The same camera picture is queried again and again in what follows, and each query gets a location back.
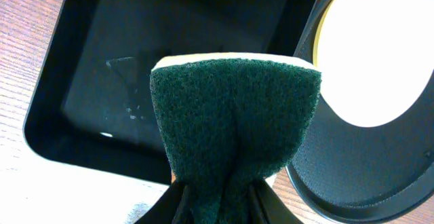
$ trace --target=wood grain surface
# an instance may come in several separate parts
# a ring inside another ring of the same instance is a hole
[[[32,154],[22,126],[62,1],[0,0],[0,188],[4,187],[1,178],[19,171]],[[304,223],[331,223],[301,200],[285,170],[273,189]],[[2,206],[7,203],[1,203],[0,195],[0,213]],[[394,223],[434,223],[433,210],[431,198]]]

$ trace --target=black plastic container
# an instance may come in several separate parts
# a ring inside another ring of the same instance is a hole
[[[315,3],[295,56],[313,61],[315,34],[330,1]],[[374,128],[344,122],[321,97],[305,141],[287,167],[302,199],[333,221],[383,223],[430,198],[434,193],[433,97],[431,76],[411,108]]]
[[[315,0],[64,0],[24,135],[58,162],[170,184],[149,94],[163,56],[292,54]]]

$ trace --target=white circle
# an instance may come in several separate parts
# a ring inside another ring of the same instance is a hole
[[[347,123],[406,112],[434,69],[434,0],[333,0],[317,31],[321,95]]]

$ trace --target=black lid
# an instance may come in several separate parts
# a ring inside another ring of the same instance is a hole
[[[319,0],[295,56],[312,62],[315,31],[331,0]],[[403,115],[373,128],[340,119],[321,97],[303,145],[288,166],[298,193],[344,223],[394,219],[434,192],[434,77]]]

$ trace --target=sponge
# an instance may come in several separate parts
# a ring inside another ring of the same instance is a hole
[[[247,223],[250,183],[288,164],[315,112],[321,73],[268,54],[172,56],[151,72],[151,97],[195,223]]]

